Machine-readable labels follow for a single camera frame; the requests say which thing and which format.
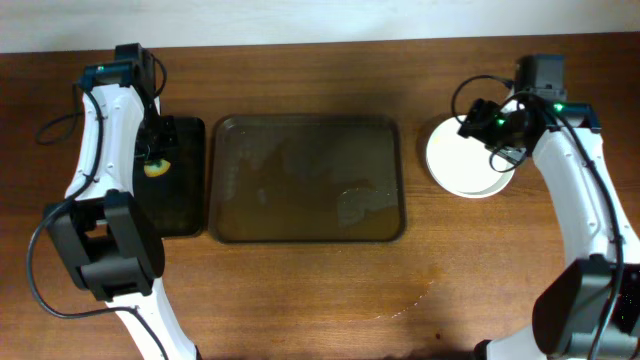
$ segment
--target black tray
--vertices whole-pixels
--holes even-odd
[[[204,123],[198,118],[174,118],[178,147],[167,150],[166,174],[144,173],[144,162],[133,166],[136,201],[163,238],[195,236],[204,223]]]
[[[209,232],[219,241],[384,242],[405,223],[399,136],[389,118],[218,123]]]

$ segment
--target wooden table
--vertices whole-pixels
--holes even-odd
[[[459,198],[421,167],[417,144],[448,117],[466,77],[510,77],[518,57],[544,52],[567,56],[570,98],[598,111],[611,177],[640,229],[637,33],[155,50],[169,70],[163,112],[201,117],[209,139],[231,113],[374,113],[395,118],[403,142],[408,228],[395,243],[231,246],[206,233],[165,241],[167,293],[203,357],[430,356],[525,326],[564,261],[542,177],[529,161],[500,194]],[[33,135],[71,110],[69,84],[84,65],[111,59],[111,51],[0,56],[0,358],[140,358],[115,316],[50,317],[25,278],[29,236],[44,204],[64,194],[81,131],[52,147]],[[477,84],[460,108],[504,95]],[[74,287],[46,236],[35,273],[60,310],[102,306]]]

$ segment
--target yellow sponge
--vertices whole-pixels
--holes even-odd
[[[171,163],[165,159],[148,161],[144,164],[144,173],[147,177],[162,176],[169,171]]]

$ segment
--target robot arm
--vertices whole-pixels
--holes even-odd
[[[620,201],[615,193],[609,174],[606,171],[602,154],[602,137],[600,134],[593,133],[589,129],[575,130],[580,137],[580,141],[589,152],[589,156],[596,161],[598,172],[607,184],[609,193],[614,200],[616,214],[625,238],[625,263],[640,263],[640,242],[629,225],[620,206]],[[604,206],[604,200],[595,184],[593,176],[583,166],[580,154],[567,130],[545,132],[533,151],[533,161],[542,173],[551,194],[564,239],[566,266],[569,267],[577,259],[588,259],[589,256],[593,254],[601,254],[610,262],[615,262],[615,251],[609,240],[612,236],[611,222],[606,207]],[[603,289],[608,286],[609,282],[610,278],[605,277],[603,281],[596,286],[599,289]],[[556,303],[556,308],[561,306],[555,299],[553,302]],[[590,310],[599,314],[597,308]],[[559,321],[564,320],[560,314],[554,315],[558,318],[551,319],[546,318],[544,313],[544,310],[542,310],[540,313],[541,317],[537,319],[537,322],[542,321],[545,323],[543,325],[537,324],[539,342],[534,336],[534,328],[530,325],[510,337],[485,344],[487,345],[486,359],[508,360],[513,359],[514,355],[518,354],[519,358],[525,360],[546,360],[547,354],[540,350],[540,345],[548,352],[553,353],[555,349],[552,348],[558,346],[560,343],[564,344],[569,340],[565,338],[562,339],[562,342],[559,342],[562,335],[558,332],[553,333],[552,331],[553,328],[558,329],[562,327],[557,326]],[[590,324],[587,325],[589,329],[588,335],[582,338],[574,336],[574,348],[577,342],[582,343],[579,350],[573,350],[574,353],[586,355],[589,351],[588,345],[590,345],[592,340],[591,331],[595,329],[595,320],[597,320],[597,317],[592,318]],[[608,342],[605,339],[600,351],[601,354],[628,359],[637,351],[638,335],[634,337],[623,334],[620,331],[615,331],[613,327],[609,330],[609,333],[612,334],[610,337],[613,344],[607,345]]]
[[[91,92],[103,117],[101,154],[96,157],[97,111],[85,93],[82,147],[65,197],[85,184],[96,159],[98,171],[48,230],[78,288],[90,290],[110,308],[135,308],[169,359],[193,360],[200,355],[180,328],[164,290],[162,240],[133,198],[135,157],[161,157],[163,148],[177,142],[171,135],[172,118],[162,118],[156,110],[153,61],[140,45],[122,45],[116,47],[113,63],[85,69],[80,86]],[[100,225],[106,225],[106,236],[88,235]],[[163,358],[138,319],[127,312],[117,314],[144,359]]]
[[[459,131],[513,164],[521,156],[533,157],[551,193],[565,248],[566,269],[536,301],[532,325],[510,337],[478,344],[474,351],[478,359],[577,359],[590,353],[618,260],[604,191],[610,195],[628,265],[622,277],[622,300],[603,332],[598,355],[638,356],[640,312],[631,304],[640,301],[640,243],[606,170],[595,113],[587,104],[566,103],[563,65],[558,56],[524,58],[518,66],[515,93],[502,106],[477,100]],[[557,115],[546,110],[552,104]],[[529,111],[526,106],[535,109]],[[555,121],[560,116],[566,123]],[[587,167],[566,125],[594,161],[603,186]]]

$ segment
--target white plate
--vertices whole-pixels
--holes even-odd
[[[458,135],[460,124],[446,120],[433,131],[425,150],[431,176],[452,194],[466,198],[483,198],[498,193],[509,183],[515,171],[499,173],[489,166],[491,152],[474,138]],[[493,157],[497,170],[512,165],[499,156]]]

